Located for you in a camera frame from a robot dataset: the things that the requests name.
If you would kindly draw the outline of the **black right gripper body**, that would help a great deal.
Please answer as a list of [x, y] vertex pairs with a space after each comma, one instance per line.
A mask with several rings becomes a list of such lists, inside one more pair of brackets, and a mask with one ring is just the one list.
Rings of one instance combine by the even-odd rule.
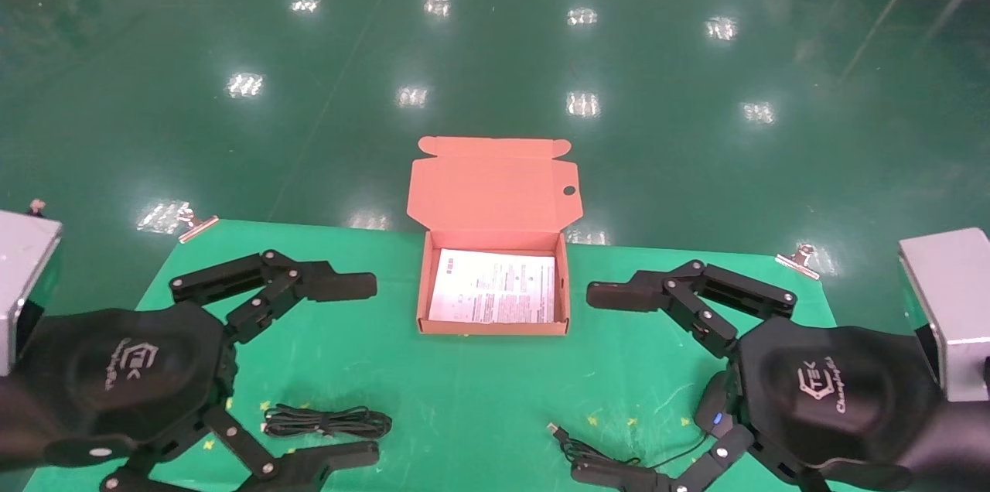
[[906, 454], [944, 401], [915, 338], [764, 320], [733, 348], [733, 421], [777, 477], [908, 477]]

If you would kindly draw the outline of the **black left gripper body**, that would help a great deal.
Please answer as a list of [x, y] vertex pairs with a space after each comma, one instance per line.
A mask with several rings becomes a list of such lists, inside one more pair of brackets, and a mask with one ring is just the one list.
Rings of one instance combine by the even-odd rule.
[[2, 379], [2, 469], [167, 463], [207, 435], [236, 373], [226, 327], [191, 302], [44, 316]]

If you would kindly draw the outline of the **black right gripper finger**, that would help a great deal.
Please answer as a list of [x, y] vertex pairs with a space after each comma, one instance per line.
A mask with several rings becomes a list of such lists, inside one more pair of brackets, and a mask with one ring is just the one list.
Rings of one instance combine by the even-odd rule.
[[607, 311], [664, 312], [709, 354], [722, 359], [731, 356], [739, 334], [710, 302], [760, 320], [789, 319], [797, 297], [792, 291], [692, 260], [668, 272], [637, 270], [628, 282], [591, 282], [586, 302]]
[[640, 465], [637, 458], [616, 460], [572, 438], [572, 479], [616, 491], [707, 491], [747, 453], [760, 458], [768, 470], [785, 477], [801, 491], [828, 489], [821, 472], [800, 461], [787, 439], [756, 432], [747, 426], [733, 426], [679, 477], [669, 477], [653, 466]]

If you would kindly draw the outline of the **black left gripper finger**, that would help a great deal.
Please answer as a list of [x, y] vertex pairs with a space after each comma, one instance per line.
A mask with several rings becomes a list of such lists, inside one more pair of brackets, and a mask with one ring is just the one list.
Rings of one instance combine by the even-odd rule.
[[375, 274], [339, 273], [329, 261], [296, 261], [276, 250], [248, 255], [177, 276], [169, 283], [174, 302], [207, 306], [252, 292], [227, 314], [230, 343], [250, 343], [298, 302], [342, 302], [377, 294]]
[[[275, 458], [225, 408], [210, 408], [201, 421], [250, 470], [237, 491], [319, 491], [333, 472], [374, 465], [381, 458], [372, 440], [298, 449]], [[131, 456], [104, 478], [102, 491], [188, 491], [153, 480], [151, 471], [158, 461], [152, 454]]]

